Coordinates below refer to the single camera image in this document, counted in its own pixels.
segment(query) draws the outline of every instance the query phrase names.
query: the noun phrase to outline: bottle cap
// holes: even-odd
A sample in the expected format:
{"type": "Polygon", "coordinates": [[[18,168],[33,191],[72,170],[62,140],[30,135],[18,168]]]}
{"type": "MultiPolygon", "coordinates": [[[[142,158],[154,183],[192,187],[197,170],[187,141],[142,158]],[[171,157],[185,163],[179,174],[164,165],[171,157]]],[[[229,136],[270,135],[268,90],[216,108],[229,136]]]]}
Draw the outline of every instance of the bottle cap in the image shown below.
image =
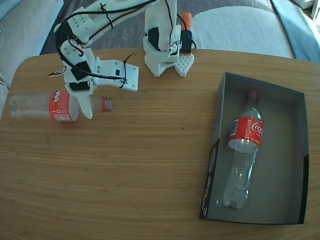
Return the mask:
{"type": "Polygon", "coordinates": [[[106,112],[112,112],[112,104],[113,104],[113,100],[111,97],[106,97],[103,96],[102,97],[102,112],[106,113],[106,112]]]}
{"type": "Polygon", "coordinates": [[[259,101],[260,97],[256,90],[250,89],[245,96],[245,100],[253,100],[253,101],[259,101]]]}

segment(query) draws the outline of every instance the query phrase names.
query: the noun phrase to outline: red bottle label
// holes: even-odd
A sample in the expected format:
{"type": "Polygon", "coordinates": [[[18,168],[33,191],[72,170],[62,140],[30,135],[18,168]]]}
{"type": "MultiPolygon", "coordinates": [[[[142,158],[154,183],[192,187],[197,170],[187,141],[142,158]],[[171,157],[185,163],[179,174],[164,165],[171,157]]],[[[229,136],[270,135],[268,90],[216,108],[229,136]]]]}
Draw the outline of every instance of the red bottle label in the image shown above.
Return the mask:
{"type": "Polygon", "coordinates": [[[53,121],[72,122],[69,112],[69,98],[67,91],[54,91],[49,99],[49,112],[53,121]]]}
{"type": "Polygon", "coordinates": [[[232,123],[230,140],[246,139],[261,147],[264,124],[262,121],[252,117],[238,117],[232,123]]]}

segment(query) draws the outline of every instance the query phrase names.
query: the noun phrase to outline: blue blanket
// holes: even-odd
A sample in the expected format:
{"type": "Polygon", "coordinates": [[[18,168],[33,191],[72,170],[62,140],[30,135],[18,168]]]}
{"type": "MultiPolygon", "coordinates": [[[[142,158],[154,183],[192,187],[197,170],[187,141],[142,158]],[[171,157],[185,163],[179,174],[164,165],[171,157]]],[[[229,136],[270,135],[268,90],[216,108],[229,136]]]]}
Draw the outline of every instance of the blue blanket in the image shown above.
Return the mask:
{"type": "Polygon", "coordinates": [[[21,1],[22,0],[0,0],[0,21],[21,1]]]}
{"type": "Polygon", "coordinates": [[[300,7],[289,0],[272,0],[296,59],[320,63],[320,46],[300,7]]]}

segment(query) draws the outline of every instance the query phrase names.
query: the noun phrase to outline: coca-cola logo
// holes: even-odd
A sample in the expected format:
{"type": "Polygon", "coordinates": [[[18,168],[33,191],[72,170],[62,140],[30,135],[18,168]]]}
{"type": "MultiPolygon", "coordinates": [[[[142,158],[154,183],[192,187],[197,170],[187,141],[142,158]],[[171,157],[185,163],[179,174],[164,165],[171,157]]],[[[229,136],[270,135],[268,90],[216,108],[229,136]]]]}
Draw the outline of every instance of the coca-cola logo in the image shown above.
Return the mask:
{"type": "Polygon", "coordinates": [[[260,122],[255,122],[254,124],[252,124],[251,129],[255,132],[258,132],[262,137],[262,134],[264,132],[264,128],[263,128],[263,126],[260,126],[259,124],[260,124],[260,122]]]}

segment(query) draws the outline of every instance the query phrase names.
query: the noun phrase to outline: orange part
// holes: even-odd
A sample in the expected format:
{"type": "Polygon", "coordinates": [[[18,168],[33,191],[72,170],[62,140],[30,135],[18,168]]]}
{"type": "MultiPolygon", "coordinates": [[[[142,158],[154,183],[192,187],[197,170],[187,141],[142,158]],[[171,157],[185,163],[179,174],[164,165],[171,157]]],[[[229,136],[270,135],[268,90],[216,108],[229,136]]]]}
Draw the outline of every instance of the orange part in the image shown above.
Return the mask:
{"type": "Polygon", "coordinates": [[[192,15],[190,12],[184,12],[182,13],[182,19],[185,21],[185,24],[186,24],[186,28],[185,28],[185,25],[182,23],[181,24],[181,27],[182,27],[182,30],[189,30],[191,31],[191,27],[192,27],[192,15]]]}

